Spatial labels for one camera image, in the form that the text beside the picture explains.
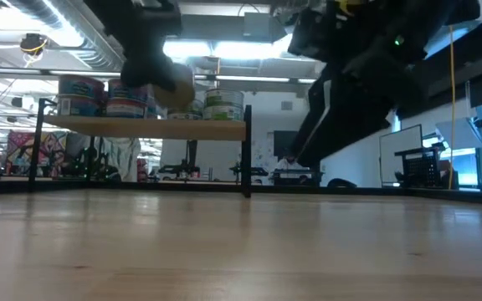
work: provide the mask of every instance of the window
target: window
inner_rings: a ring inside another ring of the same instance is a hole
[[[423,147],[431,147],[439,142],[437,137],[423,140]],[[440,153],[440,160],[451,160],[451,149]],[[475,149],[463,149],[453,151],[453,168],[459,173],[460,185],[477,185],[477,158]]]

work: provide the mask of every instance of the yellow cable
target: yellow cable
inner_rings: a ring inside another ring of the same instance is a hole
[[[48,42],[47,39],[44,40],[44,42],[42,43],[42,45],[38,46],[38,47],[35,47],[35,48],[31,48],[31,49],[25,49],[25,48],[21,48],[22,51],[26,51],[26,52],[30,52],[30,51],[39,51],[41,48],[43,48],[44,46],[46,46],[46,43]]]
[[[449,164],[449,190],[453,185],[453,144],[455,138],[455,103],[457,102],[457,93],[455,88],[455,55],[454,55],[454,38],[453,38],[453,26],[449,26],[449,52],[451,53],[451,94],[453,97],[453,104],[451,107],[451,161]]]

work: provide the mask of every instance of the wooden table surface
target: wooden table surface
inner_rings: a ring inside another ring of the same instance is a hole
[[[157,191],[0,196],[1,300],[482,300],[482,206]]]

